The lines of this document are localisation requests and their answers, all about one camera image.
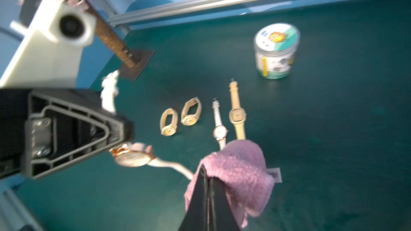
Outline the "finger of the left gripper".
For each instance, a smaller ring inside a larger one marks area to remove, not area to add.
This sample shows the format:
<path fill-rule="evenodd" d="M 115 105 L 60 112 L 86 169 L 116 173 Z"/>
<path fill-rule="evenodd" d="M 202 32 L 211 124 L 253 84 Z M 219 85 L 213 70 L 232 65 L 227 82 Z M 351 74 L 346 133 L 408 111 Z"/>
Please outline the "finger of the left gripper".
<path fill-rule="evenodd" d="M 21 172 L 39 179 L 134 139 L 134 124 L 102 108 L 89 89 L 34 89 L 28 95 Z"/>

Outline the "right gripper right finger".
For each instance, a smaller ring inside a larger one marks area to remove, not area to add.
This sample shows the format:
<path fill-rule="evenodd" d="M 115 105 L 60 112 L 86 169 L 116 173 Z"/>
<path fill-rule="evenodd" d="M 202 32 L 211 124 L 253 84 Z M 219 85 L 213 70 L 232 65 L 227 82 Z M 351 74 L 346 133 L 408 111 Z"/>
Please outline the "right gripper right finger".
<path fill-rule="evenodd" d="M 224 183 L 218 178 L 208 180 L 208 230 L 239 231 L 231 211 Z"/>

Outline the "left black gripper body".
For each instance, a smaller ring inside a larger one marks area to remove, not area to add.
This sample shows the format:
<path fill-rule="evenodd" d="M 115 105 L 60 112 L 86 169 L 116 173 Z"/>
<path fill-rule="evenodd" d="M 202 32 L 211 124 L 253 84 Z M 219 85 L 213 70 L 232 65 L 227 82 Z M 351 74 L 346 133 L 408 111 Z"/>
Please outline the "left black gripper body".
<path fill-rule="evenodd" d="M 31 89 L 1 89 L 1 179 L 25 170 L 28 147 L 29 95 Z"/>

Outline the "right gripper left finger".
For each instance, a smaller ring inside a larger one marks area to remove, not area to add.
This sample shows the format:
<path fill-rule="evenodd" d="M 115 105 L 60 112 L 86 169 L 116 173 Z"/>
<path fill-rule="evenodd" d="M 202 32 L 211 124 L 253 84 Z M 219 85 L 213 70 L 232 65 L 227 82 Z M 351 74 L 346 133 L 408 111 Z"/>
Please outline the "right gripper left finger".
<path fill-rule="evenodd" d="M 193 195 L 179 231 L 209 230 L 209 179 L 207 171 L 201 165 L 195 183 Z"/>

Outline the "pink cloth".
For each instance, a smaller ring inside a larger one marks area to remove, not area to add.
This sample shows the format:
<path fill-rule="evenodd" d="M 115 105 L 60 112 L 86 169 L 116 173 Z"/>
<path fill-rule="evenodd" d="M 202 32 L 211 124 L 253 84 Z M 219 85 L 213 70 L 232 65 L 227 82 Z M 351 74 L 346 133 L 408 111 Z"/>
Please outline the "pink cloth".
<path fill-rule="evenodd" d="M 234 140 L 223 150 L 204 157 L 184 195 L 188 211 L 201 166 L 211 178 L 225 185 L 228 203 L 240 228 L 248 225 L 247 217 L 262 214 L 276 183 L 282 183 L 280 168 L 266 166 L 260 146 L 250 140 Z"/>

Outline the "white strap watch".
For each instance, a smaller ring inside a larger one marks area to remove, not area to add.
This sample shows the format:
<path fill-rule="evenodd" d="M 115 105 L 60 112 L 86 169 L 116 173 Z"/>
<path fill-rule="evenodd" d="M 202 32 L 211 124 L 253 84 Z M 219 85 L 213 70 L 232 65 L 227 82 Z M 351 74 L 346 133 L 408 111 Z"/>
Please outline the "white strap watch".
<path fill-rule="evenodd" d="M 215 128 L 213 130 L 213 136 L 219 144 L 219 149 L 223 150 L 226 147 L 226 137 L 228 134 L 228 129 L 223 125 L 219 110 L 219 101 L 217 98 L 213 99 L 213 113 L 215 120 Z"/>
<path fill-rule="evenodd" d="M 110 113 L 117 113 L 115 107 L 115 97 L 118 95 L 118 78 L 120 71 L 116 70 L 109 73 L 102 80 L 101 100 L 102 108 Z M 191 180 L 194 176 L 193 172 L 187 169 L 180 163 L 164 161 L 159 157 L 155 156 L 152 146 L 146 145 L 144 143 L 131 143 L 126 142 L 117 148 L 110 149 L 115 162 L 118 165 L 125 167 L 141 167 L 141 166 L 151 166 L 151 167 L 167 167 L 176 170 L 177 172 L 184 175 L 188 180 Z"/>

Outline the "cream looped watch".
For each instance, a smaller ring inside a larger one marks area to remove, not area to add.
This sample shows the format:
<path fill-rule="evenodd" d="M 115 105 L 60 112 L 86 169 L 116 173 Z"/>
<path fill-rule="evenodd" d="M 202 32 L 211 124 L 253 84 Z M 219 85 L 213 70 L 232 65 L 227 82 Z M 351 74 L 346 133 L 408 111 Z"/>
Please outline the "cream looped watch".
<path fill-rule="evenodd" d="M 181 123 L 185 126 L 193 126 L 200 119 L 202 104 L 198 97 L 188 100 L 181 113 Z"/>
<path fill-rule="evenodd" d="M 160 119 L 160 130 L 163 136 L 173 136 L 177 131 L 178 113 L 173 108 L 166 109 Z"/>

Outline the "gold strap watch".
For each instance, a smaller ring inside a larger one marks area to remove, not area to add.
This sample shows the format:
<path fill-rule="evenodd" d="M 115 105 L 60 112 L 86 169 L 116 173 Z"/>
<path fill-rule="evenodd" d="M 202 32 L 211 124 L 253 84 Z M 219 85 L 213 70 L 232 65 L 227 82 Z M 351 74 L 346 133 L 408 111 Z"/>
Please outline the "gold strap watch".
<path fill-rule="evenodd" d="M 239 92 L 238 92 L 238 83 L 231 79 L 229 84 L 230 96 L 231 96 L 231 106 L 232 109 L 229 112 L 229 120 L 234 126 L 237 140 L 246 140 L 245 133 L 245 121 L 246 121 L 246 112 L 241 107 Z"/>

